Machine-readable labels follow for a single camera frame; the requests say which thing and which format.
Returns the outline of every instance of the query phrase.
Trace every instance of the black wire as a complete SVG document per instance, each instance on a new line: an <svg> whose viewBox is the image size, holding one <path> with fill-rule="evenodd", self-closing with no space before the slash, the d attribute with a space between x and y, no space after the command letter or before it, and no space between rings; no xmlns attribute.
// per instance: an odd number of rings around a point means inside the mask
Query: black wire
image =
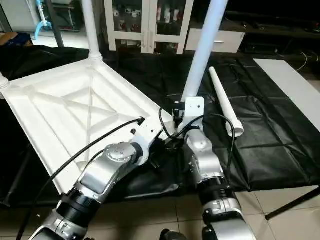
<svg viewBox="0 0 320 240"><path fill-rule="evenodd" d="M87 164L87 166L90 164L90 163L92 163L93 162L93 160L95 160L96 159L96 157L98 157L100 154L102 154L104 152L104 149L102 149L102 150L100 150L100 151L98 151L91 159L90 159L90 161L88 161L88 164Z"/></svg>
<svg viewBox="0 0 320 240"><path fill-rule="evenodd" d="M161 125L162 125L162 127L163 127L163 130L164 130L165 134L166 134L170 139L178 139L178 138L175 137L175 136L171 136L170 133L168 132L168 130L167 130L167 128L166 128L166 125L165 125L165 123L164 123L164 120L162 119L162 110L163 110L163 108L160 107L160 109L159 109L159 120L160 120L160 123L161 123Z"/></svg>
<svg viewBox="0 0 320 240"><path fill-rule="evenodd" d="M72 156L68 161L66 161L61 167L59 167L59 169L57 171L55 171L55 173L53 173L51 175L51 177L46 181L46 183L43 185L43 187L41 188L41 190L39 191L38 195L35 197L35 199L32 202L31 207L29 208L28 212L26 213L23 222L20 226L18 235L16 237L16 240L21 240L25 229L28 225L28 222L30 220L31 214L33 212L33 210L35 209L37 202L39 200L39 198L41 197L43 191L46 189L46 187L55 179L55 177L61 173L62 170L64 170L70 163L72 163L77 157L79 157L81 154L83 154L86 150L88 150L89 148L91 148L93 145L95 145L96 143L100 142L101 140L105 139L106 137L110 136L111 134L115 133L116 131L118 131L119 129L122 129L123 127L133 124L135 122L139 122L142 121L143 118L139 118L139 119L135 119L135 120L131 120L128 121L116 128L114 128L113 130L109 131L108 133L106 133L105 135L99 137L97 140L91 142L90 144L88 144L87 146L85 146L83 149L81 149L79 152L77 152L74 156Z"/></svg>
<svg viewBox="0 0 320 240"><path fill-rule="evenodd" d="M160 118L160 122L161 122L161 125L163 127L163 130L164 132L168 135L169 138L171 139L179 139L178 137L183 133L185 132L194 122L198 121L199 119L202 119L204 117L220 117L220 118L223 118L224 120L226 120L230 126L231 126L231 131L232 131L232 141L231 141L231 147L230 147L230 151L229 151L229 154L228 154L228 160L227 160L227 163L226 163L226 179L229 181L230 183L230 178L231 178L231 159L232 159L232 152L234 150L234 145L235 145L235 140L236 140L236 131L235 131L235 127L233 125L233 123L230 121L229 118L221 115L221 114L217 114L217 113L211 113L209 115L201 115L201 116L198 116L196 117L195 119L193 119L191 122L189 122L179 133L177 133L176 135L170 135L168 130L166 129L166 126L164 124L164 121L162 119L162 116L161 116L161 111L162 111L162 108L160 108L159 110L159 118Z"/></svg>

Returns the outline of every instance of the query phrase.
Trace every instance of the white cabinet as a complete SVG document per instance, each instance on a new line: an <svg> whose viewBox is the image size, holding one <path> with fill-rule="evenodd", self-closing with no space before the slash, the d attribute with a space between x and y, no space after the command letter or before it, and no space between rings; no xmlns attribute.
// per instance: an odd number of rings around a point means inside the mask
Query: white cabinet
<svg viewBox="0 0 320 240"><path fill-rule="evenodd" d="M168 48L182 54L194 0L104 0L109 49Z"/></svg>
<svg viewBox="0 0 320 240"><path fill-rule="evenodd" d="M0 0L4 14L14 32L34 32L39 20L35 1Z"/></svg>
<svg viewBox="0 0 320 240"><path fill-rule="evenodd" d="M189 31L185 50L195 51L198 47L202 29L191 28ZM213 45L212 52L236 53L244 39L244 32L219 31Z"/></svg>

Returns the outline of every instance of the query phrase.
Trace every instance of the cardboard box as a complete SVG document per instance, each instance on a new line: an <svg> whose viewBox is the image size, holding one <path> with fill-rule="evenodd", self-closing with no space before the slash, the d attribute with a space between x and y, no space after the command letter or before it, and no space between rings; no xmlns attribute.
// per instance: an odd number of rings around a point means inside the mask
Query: cardboard box
<svg viewBox="0 0 320 240"><path fill-rule="evenodd" d="M20 32L2 32L0 33L0 47L29 47L32 46L32 40L29 34Z"/></svg>

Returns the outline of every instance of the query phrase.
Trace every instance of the wall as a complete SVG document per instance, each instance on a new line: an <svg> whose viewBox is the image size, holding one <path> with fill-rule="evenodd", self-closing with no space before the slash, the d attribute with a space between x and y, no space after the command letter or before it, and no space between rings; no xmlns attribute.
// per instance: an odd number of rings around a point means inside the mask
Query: wall
<svg viewBox="0 0 320 240"><path fill-rule="evenodd" d="M15 32L34 32L38 23L35 0L0 0Z"/></svg>

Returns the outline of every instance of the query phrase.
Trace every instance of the blue object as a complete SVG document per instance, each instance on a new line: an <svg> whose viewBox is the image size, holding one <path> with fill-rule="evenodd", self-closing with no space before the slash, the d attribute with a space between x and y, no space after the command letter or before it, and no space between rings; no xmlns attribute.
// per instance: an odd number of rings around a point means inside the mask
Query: blue object
<svg viewBox="0 0 320 240"><path fill-rule="evenodd" d="M35 40L38 40L38 37L39 37L39 32L41 31L41 28L42 27L49 27L49 28L52 28L52 24L51 22L47 21L46 18L45 18L45 15L44 15L44 12L43 12L43 7L42 7L42 1L41 0L35 0L36 2L36 5L39 9L39 13L40 13L40 16L41 16L41 22L38 23L38 25L36 26L36 29L35 29L35 33L34 33L34 38Z"/></svg>
<svg viewBox="0 0 320 240"><path fill-rule="evenodd" d="M47 21L46 26L52 28L51 22ZM38 23L38 25L36 26L36 29L35 29L35 33L34 33L35 40L38 40L38 36L39 36L39 32L40 32L41 28L46 27L46 26L44 25L44 23L42 21Z"/></svg>

